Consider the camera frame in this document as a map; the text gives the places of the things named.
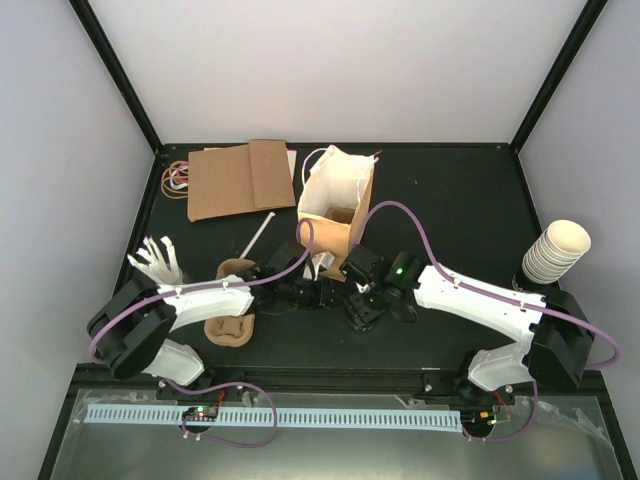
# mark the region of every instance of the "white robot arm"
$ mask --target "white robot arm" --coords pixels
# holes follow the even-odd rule
[[[532,379],[552,383],[556,387],[577,388],[579,385],[593,342],[588,332],[567,324],[558,326],[557,322],[541,313],[460,288],[457,281],[452,283],[443,279],[434,266],[425,265],[406,252],[396,258],[390,269],[388,265],[382,265],[386,264],[381,257],[356,245],[341,267],[347,282],[360,286],[356,293],[345,299],[345,306],[351,319],[356,318],[359,326],[366,327],[362,331],[371,328],[379,317],[411,297],[410,300],[415,299],[418,307],[449,312],[513,340],[504,347],[473,352],[462,375],[474,388],[493,392],[504,385]],[[549,296],[545,298],[496,287],[448,269],[445,271],[454,280],[460,279],[467,285],[511,297],[521,305],[559,306],[563,311],[584,318],[573,297],[561,290],[550,299]],[[205,365],[191,347],[168,340],[167,335],[185,325],[209,318],[241,316],[250,312],[256,297],[264,295],[264,290],[234,286],[243,281],[246,281],[246,276],[231,275],[209,282],[207,289],[196,291],[192,285],[157,286],[150,281],[131,281],[91,320],[88,331],[94,337],[112,317],[143,296],[175,293],[167,295],[152,309],[134,313],[129,322],[123,322],[121,328],[110,331],[98,342],[98,353],[116,378],[128,378],[144,372],[171,379],[183,386],[189,385],[205,371]],[[312,280],[304,282],[315,285]],[[299,287],[299,283],[295,285],[292,291],[296,294],[305,288]],[[312,296],[315,294],[317,290],[312,291]]]

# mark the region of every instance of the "gray wall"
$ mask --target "gray wall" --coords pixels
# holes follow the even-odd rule
[[[65,0],[0,2],[0,465],[36,478],[152,154]]]
[[[640,467],[640,2],[610,1],[523,150],[544,224],[569,218],[591,251],[566,275],[589,319],[622,342],[605,380]],[[595,355],[609,352],[598,348]]]
[[[91,4],[165,142],[507,142],[584,2]]]

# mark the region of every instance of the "stacked paper cups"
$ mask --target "stacked paper cups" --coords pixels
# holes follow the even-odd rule
[[[590,247],[591,237],[584,228],[569,220],[556,220],[524,256],[522,272],[527,279],[538,285],[553,283]]]

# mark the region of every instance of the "brown paper bag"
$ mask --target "brown paper bag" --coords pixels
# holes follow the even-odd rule
[[[311,254],[329,251],[336,257],[323,274],[329,278],[345,280],[340,265],[369,212],[376,161],[373,156],[349,155],[331,145],[311,169],[300,196],[298,220],[310,219],[314,229]],[[300,237],[308,245],[306,225]]]

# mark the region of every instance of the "purple wire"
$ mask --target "purple wire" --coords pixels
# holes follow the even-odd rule
[[[214,385],[213,387],[205,388],[203,390],[187,390],[186,388],[178,385],[176,382],[172,380],[165,379],[165,382],[167,382],[169,385],[171,385],[171,387],[173,387],[175,390],[177,390],[178,392],[184,395],[203,395],[205,393],[211,393],[211,392],[215,392],[217,390],[222,390],[229,387],[246,387],[246,388],[255,390],[256,392],[263,395],[264,398],[266,398],[267,402],[269,403],[269,406],[271,407],[271,411],[273,412],[273,425],[271,426],[269,435],[267,435],[264,440],[260,440],[259,442],[256,442],[256,443],[244,443],[244,442],[236,442],[234,440],[227,440],[226,438],[222,438],[222,437],[216,437],[215,435],[205,435],[203,433],[200,434],[201,438],[206,438],[207,440],[213,440],[214,442],[222,443],[223,445],[230,445],[232,447],[260,448],[267,445],[276,436],[276,433],[278,431],[278,412],[276,410],[276,405],[275,403],[273,403],[273,399],[269,396],[269,394],[256,385],[253,385],[251,383],[246,383],[246,382],[229,382],[229,383],[221,383],[220,385]],[[187,423],[187,419],[185,419],[185,421],[182,422],[182,427],[181,427],[182,431],[187,435],[190,435],[192,437],[197,437],[198,434],[187,431],[186,423]]]
[[[256,285],[264,285],[265,283],[273,282],[275,280],[279,280],[282,277],[286,277],[291,272],[293,272],[296,268],[298,268],[300,265],[302,265],[302,263],[306,260],[307,256],[309,256],[309,254],[311,253],[311,246],[313,245],[313,241],[314,241],[314,231],[313,231],[313,224],[311,223],[311,220],[309,220],[308,218],[303,218],[302,220],[300,220],[300,222],[298,223],[298,226],[296,228],[296,236],[297,236],[298,240],[300,240],[300,228],[301,228],[303,223],[306,223],[309,226],[309,243],[307,244],[307,248],[305,249],[304,253],[289,268],[286,268],[282,272],[276,273],[275,275],[272,275],[270,277],[261,278],[259,280],[251,280],[249,282],[235,282],[235,283],[228,283],[226,285],[223,285],[220,282],[218,282],[218,283],[213,283],[213,282],[212,283],[200,283],[200,284],[192,285],[192,286],[186,285],[184,287],[180,287],[182,289],[180,294],[198,292],[198,291],[201,291],[201,290],[215,290],[215,289],[223,288],[223,287],[225,287],[225,288],[253,287],[253,286],[256,286]],[[89,355],[89,358],[91,358],[91,361],[93,363],[99,363],[99,364],[105,363],[104,361],[102,361],[101,359],[96,357],[96,348],[97,348],[98,343],[100,342],[100,340],[102,340],[104,338],[104,336],[107,333],[109,333],[111,331],[111,329],[113,329],[113,327],[115,327],[118,323],[123,321],[125,318],[127,318],[132,313],[140,310],[141,308],[143,308],[143,307],[145,307],[145,306],[147,306],[147,305],[149,305],[149,304],[151,304],[153,302],[157,302],[158,300],[163,300],[165,298],[176,297],[176,296],[178,296],[178,293],[175,290],[172,290],[172,291],[168,291],[168,292],[164,292],[164,293],[159,293],[157,295],[153,295],[152,297],[147,297],[147,298],[139,301],[138,303],[134,303],[129,308],[124,309],[122,312],[120,312],[118,315],[116,315],[114,318],[112,318],[104,327],[102,327],[102,329],[96,334],[95,337],[93,337],[93,339],[89,343],[89,348],[87,350],[87,353]]]
[[[411,220],[413,220],[413,223],[415,224],[416,228],[418,229],[418,233],[420,234],[420,238],[422,238],[422,243],[424,244],[424,248],[427,251],[427,256],[429,257],[429,260],[431,261],[431,264],[434,266],[434,268],[437,270],[437,272],[442,275],[442,277],[451,282],[454,283],[454,278],[449,275],[447,272],[445,272],[445,270],[442,268],[442,265],[440,265],[440,262],[438,262],[438,260],[436,259],[436,256],[433,253],[433,250],[431,249],[431,244],[429,243],[429,239],[427,238],[427,234],[424,230],[424,228],[422,227],[422,224],[420,223],[420,220],[418,220],[418,217],[416,217],[416,215],[409,209],[409,207],[407,207],[406,205],[403,205],[400,202],[396,202],[393,200],[388,200],[386,202],[381,202],[378,203],[375,207],[373,207],[371,209],[371,211],[369,212],[369,214],[365,217],[364,221],[362,222],[362,225],[360,226],[360,229],[358,230],[358,233],[356,234],[356,236],[354,237],[354,242],[356,242],[356,240],[360,240],[360,238],[362,237],[362,233],[364,232],[364,228],[367,225],[367,222],[369,222],[369,220],[371,219],[371,217],[381,208],[384,207],[397,207],[400,210],[402,210],[403,212],[405,212],[409,218],[411,218]],[[609,335],[607,332],[605,332],[604,330],[591,325],[588,322],[585,322],[584,320],[574,317],[572,315],[567,315],[566,313],[562,313],[562,312],[558,312],[556,310],[551,310],[549,308],[546,307],[539,307],[537,305],[532,305],[530,303],[525,303],[524,305],[521,305],[519,301],[514,300],[513,298],[510,297],[505,297],[503,295],[499,295],[497,293],[493,293],[493,292],[489,292],[487,290],[484,290],[482,288],[478,288],[474,285],[469,285],[467,283],[464,282],[460,282],[458,284],[459,287],[465,288],[471,292],[480,294],[480,295],[484,295],[485,297],[489,297],[489,298],[493,298],[494,300],[498,300],[500,302],[504,302],[507,303],[509,305],[513,305],[514,307],[520,307],[520,308],[524,308],[527,310],[534,310],[536,312],[540,312],[543,313],[545,315],[550,315],[552,317],[556,317],[560,320],[564,320],[566,322],[569,323],[573,323],[574,325],[577,325],[579,327],[584,328],[585,330],[588,330],[592,333],[594,333],[595,335],[602,337],[603,339],[605,339],[607,342],[609,342],[609,344],[613,347],[613,356],[608,359],[605,360],[604,362],[599,362],[599,363],[593,363],[590,365],[587,365],[585,368],[589,368],[589,369],[601,369],[601,368],[605,368],[608,367],[610,365],[613,365],[614,363],[616,363],[619,359],[620,359],[620,351],[622,350],[622,348],[620,347],[620,344],[611,336]]]
[[[536,418],[538,417],[538,383],[535,380],[532,383],[533,383],[533,405],[531,406],[531,416],[529,417],[529,420],[527,420],[527,423],[525,423],[520,430],[518,430],[515,433],[512,433],[511,435],[507,435],[506,437],[480,438],[480,437],[473,437],[469,435],[469,432],[467,432],[467,430],[464,427],[462,427],[462,433],[464,434],[464,436],[467,437],[469,441],[475,440],[477,442],[483,442],[483,443],[504,443],[504,442],[509,442],[511,440],[515,440],[517,438],[520,438],[522,435],[524,435],[527,432],[527,430],[529,430],[532,427],[532,425],[536,422]]]

